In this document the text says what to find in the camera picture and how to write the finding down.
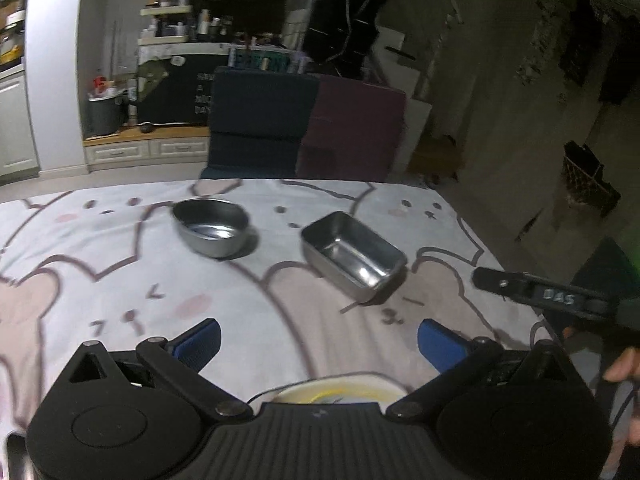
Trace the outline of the person's right hand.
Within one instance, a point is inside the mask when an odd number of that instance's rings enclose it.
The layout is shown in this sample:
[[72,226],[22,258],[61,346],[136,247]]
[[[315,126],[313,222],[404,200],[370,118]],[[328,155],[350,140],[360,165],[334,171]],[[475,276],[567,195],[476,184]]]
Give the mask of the person's right hand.
[[627,348],[605,371],[603,378],[607,382],[638,380],[640,378],[640,351],[634,347]]

